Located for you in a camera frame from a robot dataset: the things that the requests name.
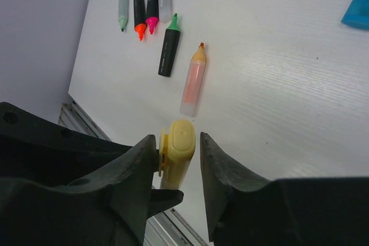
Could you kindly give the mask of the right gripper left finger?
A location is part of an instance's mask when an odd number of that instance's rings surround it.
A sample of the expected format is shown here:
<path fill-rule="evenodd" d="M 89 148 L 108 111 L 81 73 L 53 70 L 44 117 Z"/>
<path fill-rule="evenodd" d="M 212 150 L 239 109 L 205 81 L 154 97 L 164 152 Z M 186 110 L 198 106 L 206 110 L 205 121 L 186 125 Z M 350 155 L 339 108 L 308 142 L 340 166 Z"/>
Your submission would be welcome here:
<path fill-rule="evenodd" d="M 1 244 L 111 245 L 113 217 L 102 196 L 62 191 L 74 177 L 96 169 L 80 162 L 87 148 L 61 137 L 63 127 L 1 103 Z"/>

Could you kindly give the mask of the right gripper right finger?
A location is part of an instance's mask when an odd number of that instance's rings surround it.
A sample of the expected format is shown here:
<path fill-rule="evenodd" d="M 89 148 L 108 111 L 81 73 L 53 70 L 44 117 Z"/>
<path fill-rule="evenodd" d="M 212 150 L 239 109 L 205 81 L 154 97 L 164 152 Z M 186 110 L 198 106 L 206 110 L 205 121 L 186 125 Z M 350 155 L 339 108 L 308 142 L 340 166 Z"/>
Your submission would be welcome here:
<path fill-rule="evenodd" d="M 268 180 L 200 135 L 209 240 L 214 245 L 367 245 L 368 178 Z"/>

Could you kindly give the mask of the yellow clear highlighter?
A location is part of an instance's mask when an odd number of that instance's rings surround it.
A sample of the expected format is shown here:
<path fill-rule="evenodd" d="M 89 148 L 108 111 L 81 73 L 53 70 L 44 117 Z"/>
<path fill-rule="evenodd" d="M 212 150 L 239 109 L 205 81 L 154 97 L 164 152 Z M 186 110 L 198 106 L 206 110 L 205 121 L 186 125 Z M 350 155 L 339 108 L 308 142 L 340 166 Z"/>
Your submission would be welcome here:
<path fill-rule="evenodd" d="M 188 120 L 180 119 L 172 122 L 168 132 L 162 129 L 158 170 L 161 189 L 180 189 L 194 155 L 195 145 L 195 129 Z"/>

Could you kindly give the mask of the peach clear highlighter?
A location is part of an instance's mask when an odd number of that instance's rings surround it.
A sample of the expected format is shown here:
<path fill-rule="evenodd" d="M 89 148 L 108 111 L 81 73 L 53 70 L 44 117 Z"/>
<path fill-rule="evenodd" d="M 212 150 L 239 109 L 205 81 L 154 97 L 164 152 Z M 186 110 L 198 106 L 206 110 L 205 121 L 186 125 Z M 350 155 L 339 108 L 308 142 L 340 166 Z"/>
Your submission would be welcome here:
<path fill-rule="evenodd" d="M 206 55 L 205 45 L 200 43 L 196 53 L 193 55 L 186 82 L 183 90 L 182 101 L 180 104 L 180 113 L 193 117 L 197 107 L 197 101 L 202 86 L 202 79 L 205 74 Z"/>

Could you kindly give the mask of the green cap black highlighter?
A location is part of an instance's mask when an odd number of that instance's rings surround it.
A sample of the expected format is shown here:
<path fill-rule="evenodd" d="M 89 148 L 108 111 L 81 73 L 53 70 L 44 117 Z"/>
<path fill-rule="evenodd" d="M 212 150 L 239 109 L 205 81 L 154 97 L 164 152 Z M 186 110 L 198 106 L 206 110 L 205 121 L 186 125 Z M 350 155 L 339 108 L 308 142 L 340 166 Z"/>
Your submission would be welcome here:
<path fill-rule="evenodd" d="M 178 26 L 178 14 L 175 13 L 168 28 L 165 30 L 163 47 L 161 51 L 158 75 L 170 77 L 176 52 L 180 39 L 180 29 Z"/>

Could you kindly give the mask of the pink black highlighter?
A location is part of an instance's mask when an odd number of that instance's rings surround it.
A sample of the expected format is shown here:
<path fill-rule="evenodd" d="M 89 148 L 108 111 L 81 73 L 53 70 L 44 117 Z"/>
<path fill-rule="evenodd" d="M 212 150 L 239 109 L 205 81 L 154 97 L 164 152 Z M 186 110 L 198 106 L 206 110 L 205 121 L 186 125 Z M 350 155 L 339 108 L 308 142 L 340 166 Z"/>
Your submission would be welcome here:
<path fill-rule="evenodd" d="M 159 22 L 159 0 L 147 0 L 146 6 L 146 24 L 149 27 L 149 33 L 155 32 L 156 25 Z"/>

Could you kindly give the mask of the orange black highlighter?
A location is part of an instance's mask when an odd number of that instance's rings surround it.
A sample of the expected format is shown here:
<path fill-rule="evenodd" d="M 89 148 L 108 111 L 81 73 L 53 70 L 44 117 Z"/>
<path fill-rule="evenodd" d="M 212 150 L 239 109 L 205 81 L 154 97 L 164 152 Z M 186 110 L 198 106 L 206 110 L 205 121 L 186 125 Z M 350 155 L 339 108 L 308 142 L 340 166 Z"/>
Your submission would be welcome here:
<path fill-rule="evenodd" d="M 143 41 L 147 26 L 144 0 L 133 0 L 133 8 L 134 30 L 138 34 L 139 40 Z"/>

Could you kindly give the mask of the mint green clear highlighter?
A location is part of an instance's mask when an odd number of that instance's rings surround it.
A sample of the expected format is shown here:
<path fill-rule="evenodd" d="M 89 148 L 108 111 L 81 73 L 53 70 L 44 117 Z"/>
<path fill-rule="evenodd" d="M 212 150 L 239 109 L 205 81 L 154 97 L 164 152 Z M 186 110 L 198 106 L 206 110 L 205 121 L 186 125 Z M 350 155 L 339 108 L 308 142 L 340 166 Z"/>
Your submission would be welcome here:
<path fill-rule="evenodd" d="M 118 0 L 118 23 L 121 31 L 126 29 L 129 19 L 129 0 Z"/>

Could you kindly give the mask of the blue cap black highlighter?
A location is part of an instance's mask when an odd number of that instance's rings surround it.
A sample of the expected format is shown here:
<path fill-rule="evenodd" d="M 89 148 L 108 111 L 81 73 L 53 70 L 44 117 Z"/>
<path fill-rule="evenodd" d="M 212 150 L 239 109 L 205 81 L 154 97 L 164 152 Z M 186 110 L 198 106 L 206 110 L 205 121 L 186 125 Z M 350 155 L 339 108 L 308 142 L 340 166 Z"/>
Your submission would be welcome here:
<path fill-rule="evenodd" d="M 367 31 L 369 29 L 369 0 L 352 0 L 341 23 Z"/>

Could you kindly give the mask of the aluminium front rail frame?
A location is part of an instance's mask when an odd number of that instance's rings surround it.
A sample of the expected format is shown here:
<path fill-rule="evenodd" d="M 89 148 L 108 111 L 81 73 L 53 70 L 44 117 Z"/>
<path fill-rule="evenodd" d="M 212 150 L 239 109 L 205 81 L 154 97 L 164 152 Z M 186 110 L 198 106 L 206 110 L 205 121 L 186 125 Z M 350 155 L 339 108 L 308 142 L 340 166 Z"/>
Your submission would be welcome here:
<path fill-rule="evenodd" d="M 76 139 L 87 148 L 77 153 L 78 160 L 98 163 L 96 169 L 72 178 L 62 191 L 81 198 L 102 196 L 105 214 L 113 217 L 112 236 L 105 244 L 205 245 L 173 209 L 184 200 L 184 193 L 152 187 L 161 160 L 154 135 L 134 146 L 115 143 L 76 103 L 62 104 L 59 121 L 63 141 Z"/>

